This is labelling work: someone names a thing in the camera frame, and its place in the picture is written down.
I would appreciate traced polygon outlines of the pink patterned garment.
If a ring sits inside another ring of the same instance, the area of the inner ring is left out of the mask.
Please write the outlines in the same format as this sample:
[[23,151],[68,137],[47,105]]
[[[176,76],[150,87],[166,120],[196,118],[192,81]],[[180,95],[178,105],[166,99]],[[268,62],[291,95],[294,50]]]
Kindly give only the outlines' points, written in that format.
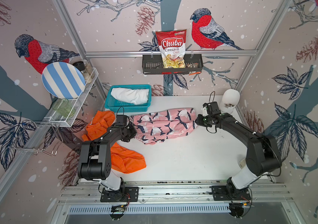
[[135,138],[145,145],[190,135],[196,128],[194,108],[176,108],[155,113],[133,115]]

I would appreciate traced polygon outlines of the white shorts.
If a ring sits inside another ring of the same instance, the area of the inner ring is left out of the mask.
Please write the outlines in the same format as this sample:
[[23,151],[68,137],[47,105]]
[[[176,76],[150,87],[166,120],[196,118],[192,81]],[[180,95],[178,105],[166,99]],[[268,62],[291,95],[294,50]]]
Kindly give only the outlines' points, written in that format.
[[110,94],[118,101],[134,105],[145,104],[149,100],[149,89],[113,88]]

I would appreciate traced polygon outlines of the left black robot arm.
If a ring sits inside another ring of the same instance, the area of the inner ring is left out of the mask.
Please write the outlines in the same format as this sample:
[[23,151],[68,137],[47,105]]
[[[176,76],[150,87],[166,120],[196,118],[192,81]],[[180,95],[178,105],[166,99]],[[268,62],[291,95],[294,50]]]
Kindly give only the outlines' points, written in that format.
[[119,140],[129,142],[136,130],[126,115],[118,115],[116,122],[96,140],[83,143],[78,163],[78,177],[99,182],[106,191],[124,194],[124,180],[111,171],[111,147]]

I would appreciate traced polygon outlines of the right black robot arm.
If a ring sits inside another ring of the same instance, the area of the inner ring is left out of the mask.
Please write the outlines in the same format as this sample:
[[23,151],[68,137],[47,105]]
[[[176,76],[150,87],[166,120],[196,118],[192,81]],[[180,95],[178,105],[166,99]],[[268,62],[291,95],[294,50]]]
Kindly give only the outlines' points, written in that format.
[[247,147],[245,166],[227,180],[226,191],[229,197],[233,198],[242,193],[265,173],[281,168],[282,160],[275,137],[257,133],[237,121],[231,114],[221,112],[217,102],[204,103],[203,114],[197,116],[195,123],[205,128],[225,130]]

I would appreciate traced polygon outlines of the white ceramic holder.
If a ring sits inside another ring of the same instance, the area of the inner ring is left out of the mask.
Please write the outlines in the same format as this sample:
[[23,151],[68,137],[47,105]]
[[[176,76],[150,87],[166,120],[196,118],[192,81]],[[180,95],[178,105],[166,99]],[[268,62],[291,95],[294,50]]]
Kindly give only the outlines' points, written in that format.
[[222,113],[233,113],[240,100],[240,93],[237,90],[229,89],[223,96],[219,104],[219,109]]

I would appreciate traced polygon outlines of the orange garment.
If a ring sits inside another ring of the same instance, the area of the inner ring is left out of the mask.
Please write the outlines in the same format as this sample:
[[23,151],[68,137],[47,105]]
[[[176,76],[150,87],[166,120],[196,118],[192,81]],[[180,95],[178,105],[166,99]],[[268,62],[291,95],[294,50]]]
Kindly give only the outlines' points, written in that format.
[[[98,111],[87,125],[87,134],[82,135],[84,142],[93,141],[104,135],[115,121],[115,114],[112,111]],[[111,147],[112,169],[124,174],[131,174],[146,168],[143,155],[136,151],[129,150],[115,143]]]

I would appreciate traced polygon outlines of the teal plastic basket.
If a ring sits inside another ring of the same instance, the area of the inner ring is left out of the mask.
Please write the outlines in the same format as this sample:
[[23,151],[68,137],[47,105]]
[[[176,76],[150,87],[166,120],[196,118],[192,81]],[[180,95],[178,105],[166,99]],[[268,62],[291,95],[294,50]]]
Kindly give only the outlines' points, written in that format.
[[[121,102],[111,96],[110,93],[113,88],[149,89],[149,100],[147,103],[141,104],[141,105],[134,105],[130,103]],[[146,112],[150,105],[151,105],[151,86],[150,85],[114,85],[109,89],[106,102],[105,102],[106,109],[111,110],[113,112],[117,112],[118,109],[123,107],[124,111],[127,113]]]

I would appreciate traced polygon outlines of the clear spice jar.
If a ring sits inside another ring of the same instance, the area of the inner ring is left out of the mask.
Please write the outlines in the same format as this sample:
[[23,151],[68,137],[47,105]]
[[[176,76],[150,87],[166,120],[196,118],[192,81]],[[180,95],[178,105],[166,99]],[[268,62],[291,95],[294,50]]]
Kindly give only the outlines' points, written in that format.
[[85,77],[85,80],[87,83],[91,83],[93,81],[93,78],[95,77],[95,72],[91,64],[87,60],[83,60],[83,63],[86,68],[86,72],[89,74],[89,77]]

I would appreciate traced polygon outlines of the red Chuba chips bag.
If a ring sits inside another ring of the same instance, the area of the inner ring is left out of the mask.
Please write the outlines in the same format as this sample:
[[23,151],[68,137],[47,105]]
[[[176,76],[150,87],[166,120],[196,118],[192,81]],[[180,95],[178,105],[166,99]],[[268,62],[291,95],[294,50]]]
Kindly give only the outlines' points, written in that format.
[[156,32],[156,38],[161,52],[165,69],[185,68],[184,56],[186,52],[187,30]]

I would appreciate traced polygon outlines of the blue striped plate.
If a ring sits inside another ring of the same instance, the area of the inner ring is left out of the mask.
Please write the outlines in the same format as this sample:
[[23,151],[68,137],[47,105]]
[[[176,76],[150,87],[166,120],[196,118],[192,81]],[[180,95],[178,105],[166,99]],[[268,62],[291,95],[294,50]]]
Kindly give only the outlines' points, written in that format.
[[76,99],[85,89],[83,74],[73,65],[54,62],[46,66],[42,73],[45,89],[59,99]]

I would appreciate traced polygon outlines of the dark lid spice jar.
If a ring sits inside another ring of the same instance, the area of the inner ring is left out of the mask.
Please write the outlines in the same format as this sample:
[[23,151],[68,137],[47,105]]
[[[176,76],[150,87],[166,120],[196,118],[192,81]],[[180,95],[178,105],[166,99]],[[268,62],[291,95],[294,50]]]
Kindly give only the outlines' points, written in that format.
[[87,83],[92,82],[92,78],[91,78],[90,74],[87,72],[85,64],[83,61],[74,62],[73,66],[76,67],[82,73],[82,75]]

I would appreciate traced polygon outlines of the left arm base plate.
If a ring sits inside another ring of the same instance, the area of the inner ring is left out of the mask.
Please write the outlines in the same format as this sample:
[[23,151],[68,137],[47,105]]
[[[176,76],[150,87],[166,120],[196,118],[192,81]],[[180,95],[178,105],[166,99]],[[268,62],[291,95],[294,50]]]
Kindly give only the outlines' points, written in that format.
[[125,187],[124,192],[102,189],[100,201],[109,202],[137,202],[139,195],[138,187]]

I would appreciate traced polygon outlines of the black wall shelf basket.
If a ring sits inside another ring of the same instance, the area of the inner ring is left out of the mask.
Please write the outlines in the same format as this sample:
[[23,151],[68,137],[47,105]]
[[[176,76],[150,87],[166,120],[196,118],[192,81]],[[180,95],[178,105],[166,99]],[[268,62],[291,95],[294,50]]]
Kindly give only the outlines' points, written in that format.
[[201,72],[203,60],[200,54],[185,55],[176,60],[169,56],[162,58],[160,55],[144,55],[142,61],[143,73],[146,75],[159,74],[191,74]]

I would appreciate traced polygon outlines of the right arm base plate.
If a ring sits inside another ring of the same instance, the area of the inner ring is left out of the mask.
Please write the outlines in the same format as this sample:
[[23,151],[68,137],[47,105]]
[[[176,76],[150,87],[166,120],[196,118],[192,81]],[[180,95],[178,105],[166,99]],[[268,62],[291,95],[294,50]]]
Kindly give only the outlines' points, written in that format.
[[211,191],[215,201],[251,201],[248,188],[236,189],[231,185],[217,185],[211,186]]

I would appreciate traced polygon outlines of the aluminium mounting rail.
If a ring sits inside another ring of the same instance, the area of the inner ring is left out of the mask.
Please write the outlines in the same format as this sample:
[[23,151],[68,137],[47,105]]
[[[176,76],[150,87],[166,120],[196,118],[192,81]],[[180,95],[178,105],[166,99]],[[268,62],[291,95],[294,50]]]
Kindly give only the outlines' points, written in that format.
[[[137,203],[210,203],[217,194],[213,186],[225,187],[219,181],[201,182],[126,182],[127,187],[138,187]],[[82,182],[65,187],[59,197],[59,204],[99,204],[102,188],[98,183]],[[283,183],[268,180],[252,184],[243,196],[226,198],[228,203],[248,202],[292,202],[293,196]]]

